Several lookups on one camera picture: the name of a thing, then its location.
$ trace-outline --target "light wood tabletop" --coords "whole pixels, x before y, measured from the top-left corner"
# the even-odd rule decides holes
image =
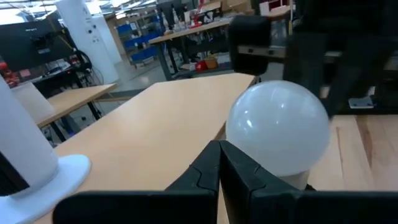
[[[253,77],[231,73],[157,83],[59,145],[92,161],[82,190],[163,190],[224,132]],[[318,190],[398,190],[398,116],[336,116],[330,145],[310,171]],[[50,223],[51,213],[37,223]],[[220,189],[218,223],[228,223]]]
[[[205,31],[208,29],[213,29],[216,27],[227,26],[230,22],[231,22],[231,19],[223,19],[221,21],[211,22],[209,24],[205,24],[200,27],[193,28],[193,29],[186,29],[186,30],[182,30],[179,32],[175,32],[173,34],[156,37],[154,39],[149,40],[148,43],[157,44],[157,43],[160,43],[160,42],[163,42],[166,40],[171,40],[173,38],[182,37],[182,36],[194,34],[197,32],[202,32],[202,31]]]
[[[48,99],[55,112],[51,116],[48,116],[42,121],[37,122],[37,125],[39,128],[42,128],[115,88],[116,84],[109,84],[67,90],[57,94]]]

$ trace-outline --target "gray floor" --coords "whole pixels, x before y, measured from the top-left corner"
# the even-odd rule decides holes
[[[154,83],[166,81],[158,60],[150,63],[144,68],[135,69],[134,66],[130,65],[128,59],[126,57],[123,57],[123,62],[116,65],[116,69],[119,73],[119,81],[118,87],[114,91],[126,91],[147,88]],[[282,77],[282,69],[283,65],[278,63],[270,63],[268,71],[265,74],[261,75],[261,78],[262,80],[279,80]],[[219,74],[222,73],[206,73],[200,76],[204,77]],[[96,103],[96,106],[103,115],[106,115],[123,103],[123,101],[103,102]],[[81,129],[84,129],[95,121],[93,115],[91,114],[91,111],[87,106],[83,106],[78,110],[72,112],[70,116],[75,120],[75,122],[77,123],[77,125],[79,125]],[[51,131],[51,135],[54,142],[59,142],[59,139],[56,137],[53,131]],[[67,138],[70,137],[66,132],[64,132],[64,135]]]

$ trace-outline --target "white sphere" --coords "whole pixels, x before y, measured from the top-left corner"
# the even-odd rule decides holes
[[[226,122],[227,140],[279,177],[309,170],[326,151],[329,136],[320,100],[287,81],[247,89]]]

